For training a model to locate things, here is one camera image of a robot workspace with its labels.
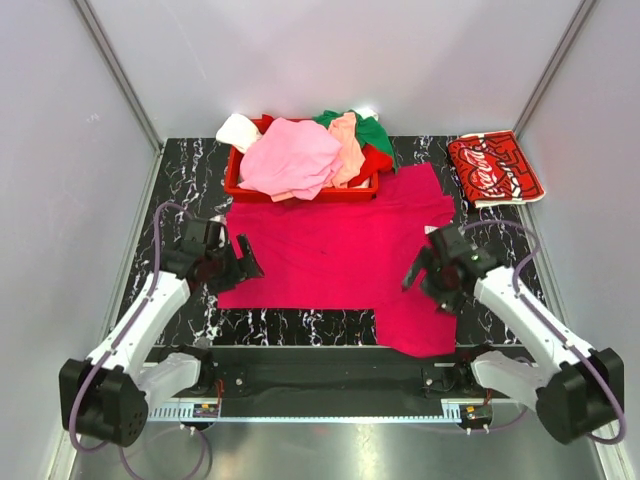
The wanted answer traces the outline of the magenta t shirt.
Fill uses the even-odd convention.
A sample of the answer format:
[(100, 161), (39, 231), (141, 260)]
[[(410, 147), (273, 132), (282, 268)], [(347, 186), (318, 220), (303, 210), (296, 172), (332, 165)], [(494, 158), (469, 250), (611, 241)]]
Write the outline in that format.
[(375, 199), (232, 206), (231, 235), (247, 236), (264, 271), (220, 295), (225, 309), (367, 310), (378, 344), (414, 357), (450, 354), (456, 318), (402, 281), (425, 230), (450, 223), (454, 201), (430, 164), (405, 166), (382, 179)]

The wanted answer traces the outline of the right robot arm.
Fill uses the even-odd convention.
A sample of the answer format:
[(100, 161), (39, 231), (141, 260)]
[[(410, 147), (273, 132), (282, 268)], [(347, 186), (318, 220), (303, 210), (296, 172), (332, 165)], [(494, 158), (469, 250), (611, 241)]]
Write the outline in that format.
[(611, 348), (595, 349), (545, 307), (496, 253), (468, 241), (465, 227), (449, 224), (425, 230), (423, 246), (403, 279), (414, 283), (447, 312), (473, 298), (513, 331), (533, 365), (488, 349), (454, 371), (466, 396), (484, 389), (502, 393), (534, 411), (559, 443), (586, 436), (602, 445), (627, 434), (624, 362)]

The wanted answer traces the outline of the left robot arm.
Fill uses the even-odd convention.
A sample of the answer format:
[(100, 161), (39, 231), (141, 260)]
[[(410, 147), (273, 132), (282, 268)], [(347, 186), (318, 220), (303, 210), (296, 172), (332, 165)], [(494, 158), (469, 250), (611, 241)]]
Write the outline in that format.
[(86, 359), (69, 359), (59, 371), (61, 420), (71, 439), (128, 447), (175, 394), (208, 394), (216, 372), (206, 349), (178, 347), (153, 367), (147, 357), (202, 287), (219, 295), (263, 275), (248, 237), (231, 236), (221, 216), (190, 219), (173, 246), (157, 246), (152, 273), (116, 327)]

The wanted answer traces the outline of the black marble pattern mat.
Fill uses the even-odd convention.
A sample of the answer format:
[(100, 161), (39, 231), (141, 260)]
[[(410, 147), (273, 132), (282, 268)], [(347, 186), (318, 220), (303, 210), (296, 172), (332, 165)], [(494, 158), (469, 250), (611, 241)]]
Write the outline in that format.
[[(430, 164), (445, 194), (452, 197), (455, 222), (466, 225), (483, 220), (470, 236), (504, 252), (512, 264), (529, 254), (533, 241), (512, 222), (531, 227), (524, 206), (499, 206), (476, 210), (464, 199), (458, 176), (449, 159), (450, 136), (394, 136), (391, 144), (402, 166)], [(165, 142), (143, 192), (134, 252), (129, 272), (122, 280), (113, 319), (119, 320), (139, 293), (153, 260), (153, 213), (162, 202), (174, 201), (194, 214), (225, 213), (232, 199), (224, 191), (230, 149), (212, 138), (170, 138)], [(221, 310), (217, 299), (203, 290), (170, 321), (158, 345), (208, 344), (212, 346), (373, 346), (374, 315), (364, 311)]]

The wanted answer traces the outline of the red white printed folded shirt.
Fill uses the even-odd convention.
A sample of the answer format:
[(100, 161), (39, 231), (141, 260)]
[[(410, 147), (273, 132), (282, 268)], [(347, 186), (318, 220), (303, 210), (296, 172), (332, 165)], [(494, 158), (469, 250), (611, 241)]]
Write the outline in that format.
[(545, 196), (511, 130), (463, 135), (448, 145), (448, 152), (475, 208), (524, 205)]

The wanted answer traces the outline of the light pink t shirt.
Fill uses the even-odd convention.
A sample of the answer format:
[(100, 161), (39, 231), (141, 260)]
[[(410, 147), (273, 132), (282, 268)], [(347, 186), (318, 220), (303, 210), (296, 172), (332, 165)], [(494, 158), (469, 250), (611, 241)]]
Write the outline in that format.
[(238, 187), (278, 201), (313, 200), (341, 165), (340, 143), (312, 120), (275, 119), (243, 155)]

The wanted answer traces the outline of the red t shirt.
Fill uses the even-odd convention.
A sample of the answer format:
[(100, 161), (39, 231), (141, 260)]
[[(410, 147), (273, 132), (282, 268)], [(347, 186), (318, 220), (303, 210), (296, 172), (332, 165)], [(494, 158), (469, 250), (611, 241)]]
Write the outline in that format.
[(393, 169), (393, 158), (391, 155), (378, 150), (371, 144), (366, 144), (362, 153), (364, 155), (364, 163), (360, 167), (359, 174), (354, 177), (349, 185), (351, 187), (357, 187), (367, 180), (374, 173), (386, 173)]

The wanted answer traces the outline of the left connector box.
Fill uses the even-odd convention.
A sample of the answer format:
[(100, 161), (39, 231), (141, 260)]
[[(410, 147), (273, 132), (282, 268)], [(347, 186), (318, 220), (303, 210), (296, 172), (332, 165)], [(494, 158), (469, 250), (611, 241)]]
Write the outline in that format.
[(207, 402), (207, 403), (194, 403), (192, 409), (192, 417), (200, 419), (213, 419), (218, 418), (220, 415), (220, 404)]

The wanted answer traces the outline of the connector box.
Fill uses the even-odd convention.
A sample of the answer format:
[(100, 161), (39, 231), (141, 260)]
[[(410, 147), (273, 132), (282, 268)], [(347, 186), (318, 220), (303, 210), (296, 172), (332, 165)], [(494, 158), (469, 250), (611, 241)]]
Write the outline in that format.
[(460, 408), (460, 428), (467, 435), (474, 431), (488, 433), (493, 421), (493, 407), (487, 404), (463, 405)]
[(192, 409), (192, 417), (200, 419), (213, 419), (218, 418), (220, 415), (220, 404), (207, 402), (207, 403), (194, 403)]

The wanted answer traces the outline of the right connector box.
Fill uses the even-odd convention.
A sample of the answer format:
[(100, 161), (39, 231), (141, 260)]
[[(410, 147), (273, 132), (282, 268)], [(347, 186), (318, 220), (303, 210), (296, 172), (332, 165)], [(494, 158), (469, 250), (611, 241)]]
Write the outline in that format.
[(467, 435), (474, 431), (488, 433), (493, 421), (493, 407), (487, 404), (463, 405), (460, 408), (460, 428)]

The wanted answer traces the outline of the red plastic bin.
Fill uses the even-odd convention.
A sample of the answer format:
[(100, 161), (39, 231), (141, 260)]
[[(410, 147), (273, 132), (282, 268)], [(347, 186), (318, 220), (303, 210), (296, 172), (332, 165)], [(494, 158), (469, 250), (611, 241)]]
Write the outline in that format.
[(392, 156), (360, 142), (356, 116), (347, 118), (320, 123), (230, 115), (215, 135), (231, 147), (225, 192), (244, 203), (374, 198), (380, 174), (391, 170)]

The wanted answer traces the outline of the white cloth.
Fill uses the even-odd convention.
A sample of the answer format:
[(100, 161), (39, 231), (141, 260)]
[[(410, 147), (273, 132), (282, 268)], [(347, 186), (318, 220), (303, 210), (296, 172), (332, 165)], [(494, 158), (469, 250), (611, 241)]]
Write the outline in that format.
[(239, 152), (245, 153), (262, 138), (262, 134), (248, 117), (233, 113), (217, 130), (215, 138), (218, 142), (231, 145)]

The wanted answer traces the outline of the green t shirt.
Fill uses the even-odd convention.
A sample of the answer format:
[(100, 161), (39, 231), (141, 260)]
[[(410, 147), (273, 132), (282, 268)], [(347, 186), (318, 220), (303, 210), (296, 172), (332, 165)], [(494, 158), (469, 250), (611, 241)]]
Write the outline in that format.
[(314, 116), (312, 120), (328, 129), (333, 120), (344, 114), (353, 114), (355, 117), (355, 138), (359, 145), (361, 147), (372, 145), (381, 153), (390, 156), (393, 171), (397, 172), (399, 166), (392, 143), (384, 127), (373, 116), (364, 117), (353, 109), (344, 112), (324, 110), (321, 114)]

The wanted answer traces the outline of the peach t shirt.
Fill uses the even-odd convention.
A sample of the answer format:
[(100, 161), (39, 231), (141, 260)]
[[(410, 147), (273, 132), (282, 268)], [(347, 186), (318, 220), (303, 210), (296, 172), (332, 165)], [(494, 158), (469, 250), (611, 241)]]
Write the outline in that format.
[(334, 188), (347, 188), (348, 183), (360, 174), (365, 162), (362, 148), (356, 138), (357, 117), (354, 112), (346, 112), (332, 120), (328, 132), (340, 143), (338, 159), (341, 165), (331, 178)]

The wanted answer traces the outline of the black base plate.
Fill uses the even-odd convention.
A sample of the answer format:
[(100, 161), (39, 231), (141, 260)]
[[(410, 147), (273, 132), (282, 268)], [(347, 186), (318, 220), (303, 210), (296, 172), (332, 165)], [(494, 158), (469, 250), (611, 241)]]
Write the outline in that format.
[[(467, 349), (414, 358), (379, 347), (211, 347), (207, 390), (184, 390), (161, 414), (226, 423), (460, 422), (463, 405), (503, 402), (476, 384)], [(194, 403), (219, 403), (213, 419), (192, 417)]]

